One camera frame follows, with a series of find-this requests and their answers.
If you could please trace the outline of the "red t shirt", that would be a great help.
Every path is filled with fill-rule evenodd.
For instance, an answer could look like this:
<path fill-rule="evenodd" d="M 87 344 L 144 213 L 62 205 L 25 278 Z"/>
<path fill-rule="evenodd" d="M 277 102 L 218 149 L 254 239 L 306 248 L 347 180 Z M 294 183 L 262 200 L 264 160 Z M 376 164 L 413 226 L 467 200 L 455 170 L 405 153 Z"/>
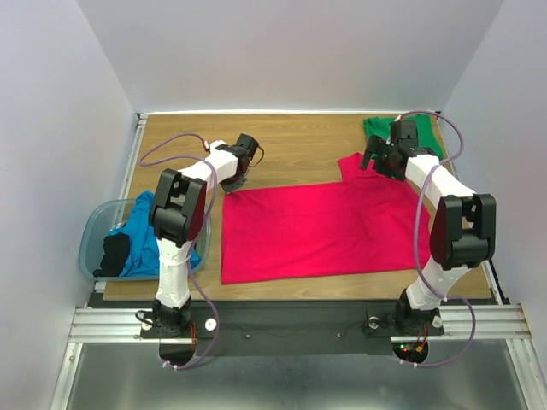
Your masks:
<path fill-rule="evenodd" d="M 362 154 L 338 160 L 341 181 L 243 190 L 223 201 L 221 282 L 402 271 L 427 263 L 429 221 L 404 182 Z"/>

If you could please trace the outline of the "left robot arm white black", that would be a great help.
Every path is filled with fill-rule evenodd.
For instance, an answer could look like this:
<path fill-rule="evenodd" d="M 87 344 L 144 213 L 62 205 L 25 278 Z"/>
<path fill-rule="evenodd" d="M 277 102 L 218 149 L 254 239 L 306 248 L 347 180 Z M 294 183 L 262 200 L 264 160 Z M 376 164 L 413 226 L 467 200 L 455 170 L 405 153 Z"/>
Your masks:
<path fill-rule="evenodd" d="M 149 217 L 159 249 L 152 322 L 170 336 L 182 336 L 190 329 L 189 262 L 211 209 L 206 196 L 218 187 L 226 193 L 241 187 L 260 149 L 247 134 L 239 135 L 232 145 L 217 140 L 205 144 L 204 159 L 180 170 L 167 168 L 160 175 Z"/>

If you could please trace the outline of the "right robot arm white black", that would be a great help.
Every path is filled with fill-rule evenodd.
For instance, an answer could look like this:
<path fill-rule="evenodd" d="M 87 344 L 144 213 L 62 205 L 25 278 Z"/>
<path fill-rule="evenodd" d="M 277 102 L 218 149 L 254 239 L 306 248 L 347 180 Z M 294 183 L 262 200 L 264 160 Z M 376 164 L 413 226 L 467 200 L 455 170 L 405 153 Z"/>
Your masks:
<path fill-rule="evenodd" d="M 418 278 L 403 290 L 391 317 L 399 334 L 441 328 L 439 308 L 450 289 L 495 252 L 495 198 L 468 188 L 444 164 L 420 145 L 418 127 L 406 114 L 390 124 L 388 138 L 370 137 L 363 153 L 362 168 L 371 166 L 390 179 L 416 185 L 418 201 L 435 208 L 430 257 L 415 263 Z"/>

